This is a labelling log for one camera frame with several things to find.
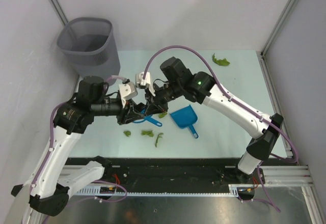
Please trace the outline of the blue hand brush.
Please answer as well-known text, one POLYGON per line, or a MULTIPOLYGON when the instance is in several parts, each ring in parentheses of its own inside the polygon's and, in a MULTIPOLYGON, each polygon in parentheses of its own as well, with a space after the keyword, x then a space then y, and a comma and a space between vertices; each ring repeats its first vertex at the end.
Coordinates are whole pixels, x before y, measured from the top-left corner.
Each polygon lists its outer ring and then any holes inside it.
POLYGON ((140 123, 144 123, 144 122, 149 122, 157 127, 162 127, 162 123, 156 119, 154 119, 152 117, 152 115, 150 116, 145 116, 144 118, 140 119, 140 120, 136 120, 136 121, 133 121, 133 123, 135 124, 140 124, 140 123))

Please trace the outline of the blue plastic dustpan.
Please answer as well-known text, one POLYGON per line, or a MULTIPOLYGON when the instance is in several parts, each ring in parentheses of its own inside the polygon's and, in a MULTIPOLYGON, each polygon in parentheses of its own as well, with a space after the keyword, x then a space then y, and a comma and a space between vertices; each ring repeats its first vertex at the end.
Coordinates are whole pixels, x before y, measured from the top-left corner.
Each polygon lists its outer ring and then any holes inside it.
POLYGON ((188 128, 195 139, 199 138, 199 135, 194 128, 198 116, 191 105, 170 113, 170 117, 180 129, 188 128))

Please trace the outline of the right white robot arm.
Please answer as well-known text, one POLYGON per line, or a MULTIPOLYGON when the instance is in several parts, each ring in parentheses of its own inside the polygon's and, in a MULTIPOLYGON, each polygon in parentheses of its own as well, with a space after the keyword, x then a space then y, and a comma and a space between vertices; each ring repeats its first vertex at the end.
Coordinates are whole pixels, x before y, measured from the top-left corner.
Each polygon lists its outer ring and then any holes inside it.
POLYGON ((251 136, 235 171, 235 179, 247 184, 258 165, 271 155, 281 132, 283 117, 278 113, 270 116, 254 109, 226 90, 212 74, 202 71, 192 74, 176 57, 164 61, 160 70, 167 79, 164 87, 155 88, 148 71, 139 74, 140 86, 150 91, 150 105, 165 109, 168 102, 183 96, 188 101, 217 110, 251 136))

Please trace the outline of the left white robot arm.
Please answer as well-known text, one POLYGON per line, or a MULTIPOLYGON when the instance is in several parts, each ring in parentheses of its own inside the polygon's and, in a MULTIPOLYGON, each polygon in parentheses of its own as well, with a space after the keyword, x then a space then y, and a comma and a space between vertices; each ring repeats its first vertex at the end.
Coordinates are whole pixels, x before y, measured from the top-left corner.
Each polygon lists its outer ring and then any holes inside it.
POLYGON ((89 183, 107 183, 113 171, 105 160, 96 157, 81 168, 73 178, 60 180, 60 173, 75 144, 95 117, 114 116, 118 125, 129 124, 143 117, 143 104, 133 100, 137 89, 151 89, 150 75, 142 72, 132 82, 113 75, 107 80, 87 76, 80 80, 73 96, 55 107, 50 116, 50 138, 29 179, 12 189, 15 201, 12 211, 16 223, 29 223, 35 212, 56 216, 69 199, 89 183))

